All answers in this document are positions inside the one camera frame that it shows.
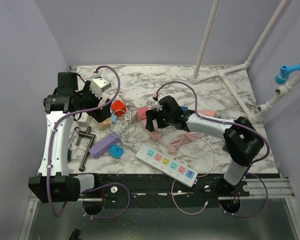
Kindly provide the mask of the white power strip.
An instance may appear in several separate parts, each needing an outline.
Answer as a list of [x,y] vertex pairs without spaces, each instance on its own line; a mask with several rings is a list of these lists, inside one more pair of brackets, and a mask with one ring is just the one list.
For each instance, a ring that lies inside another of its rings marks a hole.
[[186,187],[191,188],[198,181],[197,171],[145,144],[141,145],[135,157]]

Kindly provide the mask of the pink round plug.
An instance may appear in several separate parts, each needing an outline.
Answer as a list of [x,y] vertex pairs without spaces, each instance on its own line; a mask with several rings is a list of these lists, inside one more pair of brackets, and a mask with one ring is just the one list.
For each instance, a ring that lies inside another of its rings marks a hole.
[[177,151],[177,147],[176,146],[172,145],[172,146],[169,147],[169,152],[170,153],[175,154],[176,151]]

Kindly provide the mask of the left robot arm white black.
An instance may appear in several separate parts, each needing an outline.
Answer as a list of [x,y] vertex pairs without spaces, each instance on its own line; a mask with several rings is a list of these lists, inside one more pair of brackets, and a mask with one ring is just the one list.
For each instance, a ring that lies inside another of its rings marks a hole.
[[110,108],[99,109],[98,105],[102,93],[110,87],[106,77],[95,74],[79,90],[76,73],[58,73],[57,87],[43,100],[47,131],[42,161],[37,176],[28,180],[29,189],[41,202],[75,202],[83,192],[91,198],[100,194],[101,185],[93,174],[69,175],[68,148],[74,123],[71,113],[91,109],[89,115],[96,121],[109,118]]

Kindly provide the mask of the dark green cube socket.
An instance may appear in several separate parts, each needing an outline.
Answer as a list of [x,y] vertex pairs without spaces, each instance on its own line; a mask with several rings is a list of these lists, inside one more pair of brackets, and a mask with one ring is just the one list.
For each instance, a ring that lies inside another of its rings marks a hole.
[[223,145],[222,150],[229,153],[229,150],[228,150],[228,147],[227,147],[226,143]]

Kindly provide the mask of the pink cube socket adapter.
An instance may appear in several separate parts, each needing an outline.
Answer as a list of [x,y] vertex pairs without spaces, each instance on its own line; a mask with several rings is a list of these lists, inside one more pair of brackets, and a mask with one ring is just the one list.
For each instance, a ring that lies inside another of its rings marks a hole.
[[215,112],[212,110],[198,110],[197,111],[202,116],[214,117]]

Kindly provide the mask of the pink round-edged plug adapter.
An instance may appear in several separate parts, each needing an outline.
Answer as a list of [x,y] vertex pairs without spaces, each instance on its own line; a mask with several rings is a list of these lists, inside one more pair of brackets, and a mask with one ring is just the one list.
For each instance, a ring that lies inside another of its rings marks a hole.
[[149,110],[147,106],[139,108],[136,112],[139,121],[143,121],[147,118],[146,112]]

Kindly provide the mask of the dark blue cube socket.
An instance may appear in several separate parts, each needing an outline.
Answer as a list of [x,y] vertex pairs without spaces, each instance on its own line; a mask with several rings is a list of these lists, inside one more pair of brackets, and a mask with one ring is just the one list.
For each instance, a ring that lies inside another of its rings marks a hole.
[[183,113],[188,110],[188,107],[186,107],[186,106],[181,106],[180,108],[181,108],[181,110],[182,110]]

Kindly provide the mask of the red cube socket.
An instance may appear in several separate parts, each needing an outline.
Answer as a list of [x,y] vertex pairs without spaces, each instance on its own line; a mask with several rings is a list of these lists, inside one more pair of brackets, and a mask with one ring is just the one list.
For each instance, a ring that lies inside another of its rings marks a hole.
[[121,117],[127,112],[126,105],[121,100],[117,100],[112,103],[111,109],[113,110],[113,114],[117,117]]

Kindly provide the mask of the beige cube adapter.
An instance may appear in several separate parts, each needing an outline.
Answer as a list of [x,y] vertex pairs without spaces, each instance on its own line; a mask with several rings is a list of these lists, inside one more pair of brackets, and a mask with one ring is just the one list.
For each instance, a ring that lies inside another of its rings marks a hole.
[[112,125],[112,119],[109,117],[102,122],[97,122],[97,128],[101,131],[107,130]]

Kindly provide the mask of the white tiger cube adapter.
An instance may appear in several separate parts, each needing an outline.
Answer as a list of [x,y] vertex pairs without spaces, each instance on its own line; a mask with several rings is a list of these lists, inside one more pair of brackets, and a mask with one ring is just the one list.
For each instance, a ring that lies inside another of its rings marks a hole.
[[76,121],[78,126],[80,126],[81,128],[88,127],[90,125],[90,122],[91,122],[91,117],[85,112],[82,113],[81,117]]

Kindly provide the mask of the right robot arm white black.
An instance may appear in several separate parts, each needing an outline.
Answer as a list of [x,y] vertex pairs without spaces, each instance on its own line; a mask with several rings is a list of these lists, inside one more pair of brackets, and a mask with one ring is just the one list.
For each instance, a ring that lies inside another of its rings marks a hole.
[[231,196],[238,190],[238,183],[263,148],[265,141],[245,117],[227,120],[200,115],[195,110],[184,111],[170,95],[163,97],[157,107],[145,112],[145,128],[149,132],[169,126],[185,132],[202,133],[225,142],[231,163],[223,175],[220,191]]

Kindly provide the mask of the light blue usb charger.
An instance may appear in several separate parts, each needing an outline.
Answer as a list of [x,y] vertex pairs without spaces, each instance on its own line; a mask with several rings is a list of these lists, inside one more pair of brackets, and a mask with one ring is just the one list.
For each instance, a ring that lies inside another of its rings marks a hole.
[[113,114],[113,115],[111,116],[111,121],[112,121],[112,124],[116,124],[116,122],[118,121],[118,116],[115,115],[115,114]]

